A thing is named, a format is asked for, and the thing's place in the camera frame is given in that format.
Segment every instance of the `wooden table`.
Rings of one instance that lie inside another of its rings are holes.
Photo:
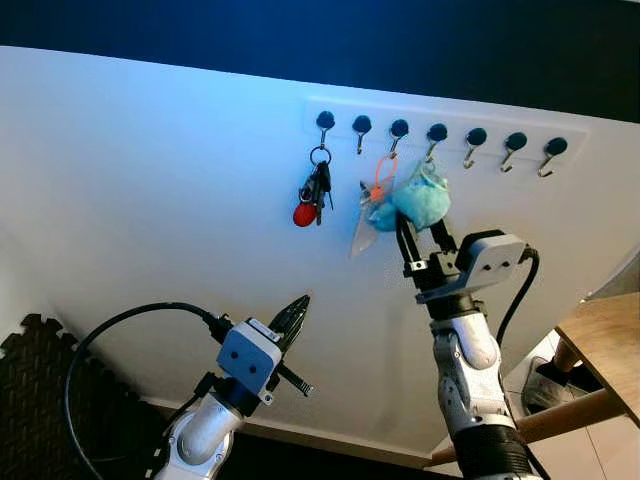
[[[525,441],[561,435],[623,413],[640,427],[640,294],[581,303],[556,331],[604,388],[516,419]],[[455,459],[450,446],[433,453],[427,466]]]

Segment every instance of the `white floor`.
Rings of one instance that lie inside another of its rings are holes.
[[[551,332],[505,378],[514,416],[523,416],[520,394],[531,358],[550,360],[557,342],[557,334]],[[435,450],[449,443],[445,439]],[[532,443],[531,449],[554,480],[640,480],[640,429],[626,416]],[[462,476],[456,464],[430,470]]]

